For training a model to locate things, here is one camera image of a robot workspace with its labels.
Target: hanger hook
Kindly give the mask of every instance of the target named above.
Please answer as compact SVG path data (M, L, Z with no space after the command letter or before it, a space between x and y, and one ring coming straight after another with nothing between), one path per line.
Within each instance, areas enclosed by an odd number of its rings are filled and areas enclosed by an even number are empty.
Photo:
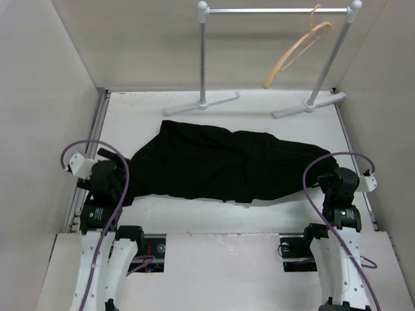
M309 26L310 26L310 28L312 28L312 27L313 27L313 15L314 15L314 12L315 12L318 8L321 8L321 7L322 7L322 5L321 5L321 4L318 4L318 5L316 5L316 6L314 7L313 11L311 11L310 18L309 18Z

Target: white rack foot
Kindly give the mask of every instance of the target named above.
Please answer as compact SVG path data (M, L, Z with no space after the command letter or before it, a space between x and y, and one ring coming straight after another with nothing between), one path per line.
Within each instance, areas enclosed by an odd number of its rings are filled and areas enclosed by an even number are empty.
M289 115L295 115L301 112L313 112L316 108L323 107L326 105L330 105L334 102L340 102L346 97L344 92L340 92L339 94L330 95L328 97L316 99L314 104L310 105L307 102L304 102L304 106L302 107L292 107L287 109L282 109L279 111L273 111L272 115L277 118L284 118L288 117Z
M218 100L216 102L196 102L194 104L186 105L186 106L180 106L175 108L169 108L164 110L164 115L166 117L170 117L172 115L179 115L181 113L186 113L193 110L207 110L210 106L216 106L219 104L224 104L225 102L232 102L234 100L238 100L239 97L241 97L241 94L239 92L235 92L235 97L232 98L225 98L222 100Z

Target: screw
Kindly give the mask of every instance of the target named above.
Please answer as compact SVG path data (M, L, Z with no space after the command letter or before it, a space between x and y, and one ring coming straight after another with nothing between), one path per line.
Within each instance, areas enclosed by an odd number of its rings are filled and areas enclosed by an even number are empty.
M164 253L166 251L166 245L164 245L164 244L158 244L157 245L157 251L159 253Z

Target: white joint cap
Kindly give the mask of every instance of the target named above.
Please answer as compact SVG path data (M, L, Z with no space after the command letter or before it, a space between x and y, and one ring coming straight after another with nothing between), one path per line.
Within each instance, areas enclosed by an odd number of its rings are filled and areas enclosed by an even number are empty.
M354 0L349 6L348 14L346 17L346 22L351 24L355 20L359 10L362 8L362 1Z
M206 23L206 16L209 15L208 4L205 1L199 1L197 9L199 9L199 23Z

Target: vertical metal pole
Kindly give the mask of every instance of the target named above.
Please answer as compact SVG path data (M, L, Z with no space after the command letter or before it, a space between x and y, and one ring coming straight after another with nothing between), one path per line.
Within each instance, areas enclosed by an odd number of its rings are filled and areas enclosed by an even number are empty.
M340 46L342 45L342 43L344 41L344 38L346 37L346 34L349 31L350 26L351 26L351 23L348 23L347 21L344 22L343 28L340 31L340 34L338 34L336 44L333 47L333 50L331 50L329 59L327 60L325 66L323 68L323 71L322 71L322 73L320 74L320 77L317 80L316 86L314 86L313 92L311 93L311 96L310 96L309 100L307 101L307 105L312 106L314 104L314 101L317 97L317 94L320 91L320 89L322 88L324 80L326 79L327 74L329 73L329 71L331 69L331 65L333 64L333 62L336 58L337 52L340 49Z
M200 23L200 100L199 103L206 103L206 81L205 81L205 42L206 24Z

